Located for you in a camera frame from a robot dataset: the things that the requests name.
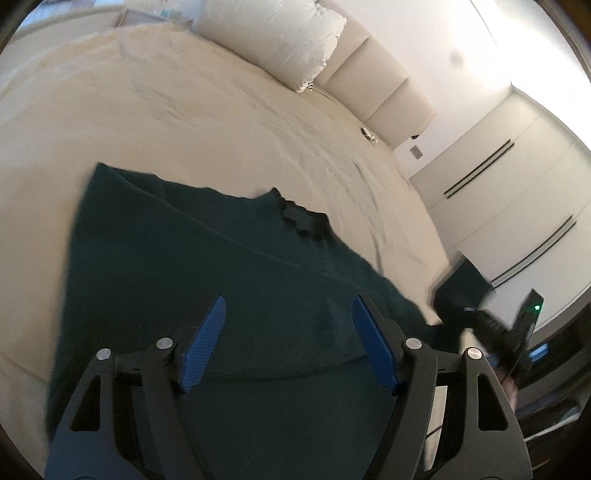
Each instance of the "wall outlet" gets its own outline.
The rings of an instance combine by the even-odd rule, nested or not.
[[[416,145],[410,149],[410,153],[412,153],[417,160],[423,156],[423,152],[421,152]]]

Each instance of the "blue gripper pad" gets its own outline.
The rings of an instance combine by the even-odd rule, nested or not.
[[[183,367],[178,380],[178,386],[183,393],[189,393],[192,386],[201,382],[225,322],[226,301],[222,296],[218,296],[184,353],[181,362]]]
[[[365,352],[368,354],[374,375],[378,378],[380,385],[394,390],[398,385],[394,374],[396,360],[388,347],[386,339],[360,297],[355,298],[351,310],[353,324]]]

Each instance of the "metal screw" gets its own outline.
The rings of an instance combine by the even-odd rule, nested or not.
[[[423,346],[423,343],[418,338],[407,338],[406,346],[411,350],[418,350]]]
[[[166,350],[167,348],[172,347],[173,343],[174,342],[172,338],[164,337],[158,340],[158,342],[156,342],[156,346],[161,350]]]
[[[470,347],[468,349],[468,356],[474,360],[479,360],[482,358],[482,352],[478,348]]]
[[[111,350],[108,348],[101,348],[97,353],[96,357],[98,360],[107,360],[111,356]]]

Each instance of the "white pillow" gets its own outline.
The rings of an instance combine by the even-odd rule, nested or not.
[[[202,0],[194,27],[302,92],[326,66],[346,21],[314,0]]]

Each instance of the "dark green towel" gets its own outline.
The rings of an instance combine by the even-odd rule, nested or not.
[[[429,343],[434,329],[417,307],[351,251],[325,215],[275,189],[237,198],[104,164],[72,233],[50,437],[97,350],[130,352],[171,336],[198,297],[213,293],[226,299],[226,324],[183,411],[217,478],[301,479],[295,463],[322,471],[306,478],[359,478],[394,400],[375,385],[351,303],[368,293],[407,335]],[[280,424],[265,425],[265,413]],[[293,454],[289,461],[279,445]]]

